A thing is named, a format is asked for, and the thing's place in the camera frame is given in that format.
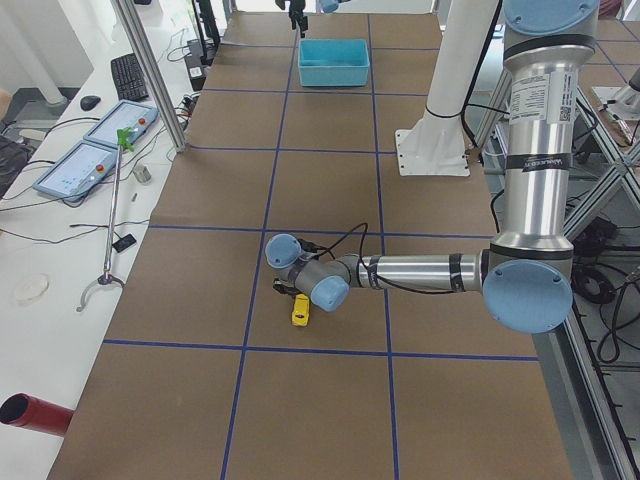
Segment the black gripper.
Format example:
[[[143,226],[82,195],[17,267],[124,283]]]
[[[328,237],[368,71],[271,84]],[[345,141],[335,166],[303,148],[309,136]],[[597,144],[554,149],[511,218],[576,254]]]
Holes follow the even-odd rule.
[[[275,4],[280,10],[288,12],[293,30],[308,30],[308,17],[304,13],[306,7],[305,0],[275,0]]]
[[[275,278],[272,283],[273,289],[281,295],[288,295],[290,297],[296,297],[300,294],[300,291],[292,285],[283,282],[282,280]]]

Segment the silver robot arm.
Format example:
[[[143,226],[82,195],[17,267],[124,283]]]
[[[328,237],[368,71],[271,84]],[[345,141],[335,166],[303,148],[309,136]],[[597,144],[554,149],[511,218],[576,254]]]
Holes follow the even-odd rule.
[[[348,0],[319,0],[316,2],[316,5],[322,13],[332,13],[339,8],[341,3],[346,3],[347,1]],[[304,13],[306,1],[275,0],[274,3],[280,10],[288,13],[292,29],[298,30],[300,35],[304,37],[309,25],[308,17]]]
[[[438,295],[481,293],[502,325],[538,334],[572,307],[573,245],[563,231],[580,68],[593,56],[595,1],[455,1],[424,114],[395,134],[404,176],[465,176],[465,106],[498,22],[510,76],[502,223],[478,254],[365,256],[326,260],[289,234],[273,236],[267,264],[286,291],[324,311],[354,288]]]

